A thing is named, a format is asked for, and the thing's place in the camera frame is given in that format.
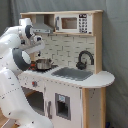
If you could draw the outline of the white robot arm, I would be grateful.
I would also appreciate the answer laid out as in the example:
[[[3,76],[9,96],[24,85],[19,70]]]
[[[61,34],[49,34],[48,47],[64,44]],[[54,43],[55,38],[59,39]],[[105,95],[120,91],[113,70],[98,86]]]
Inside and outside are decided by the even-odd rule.
[[[30,18],[19,20],[0,37],[0,109],[5,117],[19,122],[18,128],[53,128],[49,118],[35,112],[29,105],[17,76],[31,65],[29,54],[20,49],[22,41],[36,36]]]

